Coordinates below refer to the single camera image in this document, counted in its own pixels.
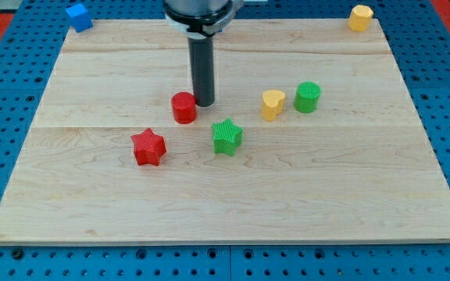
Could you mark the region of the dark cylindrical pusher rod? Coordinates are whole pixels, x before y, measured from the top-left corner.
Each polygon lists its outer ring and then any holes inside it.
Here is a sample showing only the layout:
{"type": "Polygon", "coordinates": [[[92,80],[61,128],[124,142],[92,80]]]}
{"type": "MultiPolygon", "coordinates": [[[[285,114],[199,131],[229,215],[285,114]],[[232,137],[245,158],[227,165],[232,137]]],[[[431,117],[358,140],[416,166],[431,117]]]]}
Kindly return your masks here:
{"type": "Polygon", "coordinates": [[[188,40],[191,79],[196,105],[208,107],[215,101],[213,39],[188,40]]]}

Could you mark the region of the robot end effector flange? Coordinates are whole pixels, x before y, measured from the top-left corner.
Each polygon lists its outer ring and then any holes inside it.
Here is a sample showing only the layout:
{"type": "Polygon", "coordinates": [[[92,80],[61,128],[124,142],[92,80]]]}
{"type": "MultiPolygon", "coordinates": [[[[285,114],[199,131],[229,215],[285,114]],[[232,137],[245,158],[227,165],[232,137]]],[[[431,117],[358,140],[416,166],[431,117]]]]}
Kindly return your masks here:
{"type": "Polygon", "coordinates": [[[243,0],[163,0],[169,25],[188,38],[212,37],[236,16],[243,0]]]}

